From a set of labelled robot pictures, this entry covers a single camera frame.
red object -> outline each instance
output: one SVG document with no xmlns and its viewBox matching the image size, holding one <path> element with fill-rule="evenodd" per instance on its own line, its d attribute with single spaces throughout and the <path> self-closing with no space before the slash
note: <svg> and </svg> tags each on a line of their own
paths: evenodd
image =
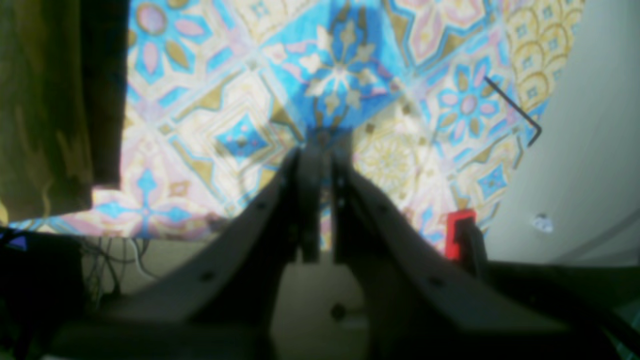
<svg viewBox="0 0 640 360">
<path fill-rule="evenodd" d="M 455 242 L 456 222 L 473 218 L 476 222 L 476 212 L 473 209 L 464 209 L 447 215 L 447 239 L 444 247 L 444 256 L 450 260 L 460 260 L 460 244 Z"/>
</svg>

colorful tablecloth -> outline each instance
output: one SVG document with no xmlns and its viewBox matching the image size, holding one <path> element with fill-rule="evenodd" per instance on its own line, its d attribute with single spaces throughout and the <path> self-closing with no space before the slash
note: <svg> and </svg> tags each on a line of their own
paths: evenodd
<svg viewBox="0 0 640 360">
<path fill-rule="evenodd" d="M 308 129 L 350 129 L 356 169 L 441 249 L 452 211 L 474 208 L 489 228 L 534 133 L 483 78 L 540 121 L 583 6 L 132 0 L 120 191 L 14 226 L 203 238 L 242 212 Z M 325 246 L 329 219 L 325 206 Z"/>
</svg>

white wall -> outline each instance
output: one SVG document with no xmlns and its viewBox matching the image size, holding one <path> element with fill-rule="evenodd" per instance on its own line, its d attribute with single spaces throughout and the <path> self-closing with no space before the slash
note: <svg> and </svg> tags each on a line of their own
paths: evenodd
<svg viewBox="0 0 640 360">
<path fill-rule="evenodd" d="M 491 224 L 489 258 L 637 264 L 640 1 L 586 2 L 541 125 Z M 552 234 L 532 228 L 537 213 L 550 215 Z M 606 232 L 619 223 L 621 231 Z"/>
</svg>

olive green curtain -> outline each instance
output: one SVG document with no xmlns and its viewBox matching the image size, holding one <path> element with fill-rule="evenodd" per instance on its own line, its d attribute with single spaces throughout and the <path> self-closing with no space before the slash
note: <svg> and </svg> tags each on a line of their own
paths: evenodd
<svg viewBox="0 0 640 360">
<path fill-rule="evenodd" d="M 0 222 L 119 182 L 126 1 L 0 0 Z"/>
</svg>

red clip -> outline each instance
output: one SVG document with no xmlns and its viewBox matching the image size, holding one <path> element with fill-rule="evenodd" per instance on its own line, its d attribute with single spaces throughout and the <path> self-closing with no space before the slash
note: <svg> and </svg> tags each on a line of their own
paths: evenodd
<svg viewBox="0 0 640 360">
<path fill-rule="evenodd" d="M 445 242 L 444 256 L 450 260 L 460 260 L 460 244 L 455 242 L 456 222 L 473 218 L 476 222 L 476 212 L 473 209 L 459 210 L 447 215 L 447 242 Z"/>
</svg>

